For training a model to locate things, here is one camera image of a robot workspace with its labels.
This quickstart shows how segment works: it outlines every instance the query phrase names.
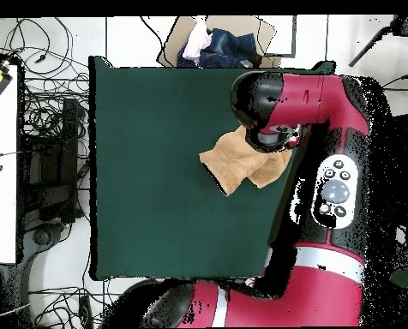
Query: cardboard box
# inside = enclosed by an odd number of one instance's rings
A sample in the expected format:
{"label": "cardboard box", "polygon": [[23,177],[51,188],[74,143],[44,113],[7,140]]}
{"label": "cardboard box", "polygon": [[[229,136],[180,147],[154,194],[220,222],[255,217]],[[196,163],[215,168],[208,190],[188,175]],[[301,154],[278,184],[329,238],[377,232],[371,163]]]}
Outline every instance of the cardboard box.
{"label": "cardboard box", "polygon": [[[188,42],[189,35],[192,33],[195,24],[195,20],[190,16],[178,16],[165,42],[165,52],[161,51],[159,53],[157,58],[158,63],[165,67],[170,67],[171,65],[165,60],[166,58],[174,66],[177,66],[178,52]],[[253,33],[255,35],[256,51],[261,56],[263,56],[263,51],[267,50],[275,34],[273,26],[264,21],[259,21],[259,19],[250,15],[210,15],[206,20],[206,24],[209,32],[212,32],[214,28],[218,28],[226,30],[236,37]],[[260,67],[278,67],[279,63],[280,57],[264,57],[262,58]]]}

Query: cloth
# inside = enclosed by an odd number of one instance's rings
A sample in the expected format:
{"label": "cloth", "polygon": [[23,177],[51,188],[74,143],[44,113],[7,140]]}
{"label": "cloth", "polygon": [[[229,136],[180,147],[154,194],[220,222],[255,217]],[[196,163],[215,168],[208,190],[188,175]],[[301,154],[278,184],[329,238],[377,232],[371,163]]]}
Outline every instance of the cloth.
{"label": "cloth", "polygon": [[200,161],[213,176],[221,191],[232,194],[246,177],[257,187],[275,182],[285,171],[291,150],[260,153],[245,141],[245,128],[225,134],[214,149],[200,154]]}
{"label": "cloth", "polygon": [[258,66],[260,61],[253,33],[235,37],[218,28],[213,30],[211,44],[200,54],[203,68],[245,68],[249,63]]}
{"label": "cloth", "polygon": [[207,25],[203,17],[196,17],[196,25],[189,35],[189,41],[183,52],[183,58],[200,63],[200,52],[212,42],[212,35],[207,34]]}
{"label": "cloth", "polygon": [[196,63],[194,61],[190,61],[189,59],[184,59],[183,58],[183,53],[184,49],[186,48],[186,45],[183,45],[183,47],[180,49],[180,51],[177,54],[177,67],[182,67],[182,68],[198,68]]}

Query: brown towel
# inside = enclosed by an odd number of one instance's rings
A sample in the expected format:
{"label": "brown towel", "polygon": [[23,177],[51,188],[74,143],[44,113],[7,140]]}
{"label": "brown towel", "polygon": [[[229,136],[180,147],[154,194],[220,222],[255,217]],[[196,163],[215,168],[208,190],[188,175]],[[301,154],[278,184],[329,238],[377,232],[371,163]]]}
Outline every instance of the brown towel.
{"label": "brown towel", "polygon": [[218,182],[225,195],[233,193],[246,177],[263,188],[282,175],[291,150],[259,153],[245,141],[245,128],[222,135],[215,147],[200,154],[200,161]]}

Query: blue cloth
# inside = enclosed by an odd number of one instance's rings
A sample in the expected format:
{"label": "blue cloth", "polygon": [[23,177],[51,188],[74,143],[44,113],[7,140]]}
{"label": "blue cloth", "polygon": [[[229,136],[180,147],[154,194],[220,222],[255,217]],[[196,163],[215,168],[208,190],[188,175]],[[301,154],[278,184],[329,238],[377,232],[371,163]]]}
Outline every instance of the blue cloth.
{"label": "blue cloth", "polygon": [[181,48],[177,54],[177,67],[198,68],[194,61],[183,58],[184,49],[186,49],[187,43]]}
{"label": "blue cloth", "polygon": [[226,30],[215,28],[212,43],[200,53],[203,68],[245,68],[241,61],[255,63],[257,58],[253,33],[235,37]]}

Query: robot control buttons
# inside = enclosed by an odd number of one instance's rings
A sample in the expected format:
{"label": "robot control buttons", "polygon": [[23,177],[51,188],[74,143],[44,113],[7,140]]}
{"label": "robot control buttons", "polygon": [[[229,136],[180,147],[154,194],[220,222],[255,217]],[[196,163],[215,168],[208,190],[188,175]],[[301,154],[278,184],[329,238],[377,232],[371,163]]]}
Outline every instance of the robot control buttons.
{"label": "robot control buttons", "polygon": [[339,177],[344,181],[348,181],[349,179],[351,179],[351,175],[347,171],[341,171],[339,173]]}
{"label": "robot control buttons", "polygon": [[323,227],[342,229],[354,219],[358,169],[344,154],[323,160],[317,171],[311,215]]}
{"label": "robot control buttons", "polygon": [[345,166],[345,164],[341,161],[341,160],[336,160],[333,163],[333,166],[337,169],[341,169],[343,166]]}
{"label": "robot control buttons", "polygon": [[330,206],[328,206],[328,205],[321,205],[321,207],[320,207],[320,213],[322,213],[322,214],[327,214],[327,213],[329,213],[329,212],[331,212],[331,207],[330,207]]}
{"label": "robot control buttons", "polygon": [[342,206],[336,206],[335,207],[335,214],[338,217],[344,217],[345,216],[345,209]]}
{"label": "robot control buttons", "polygon": [[335,176],[335,171],[332,169],[327,169],[326,173],[324,173],[326,178],[333,178]]}
{"label": "robot control buttons", "polygon": [[347,186],[337,180],[331,179],[326,182],[321,191],[321,196],[328,202],[341,204],[348,200],[350,191]]}

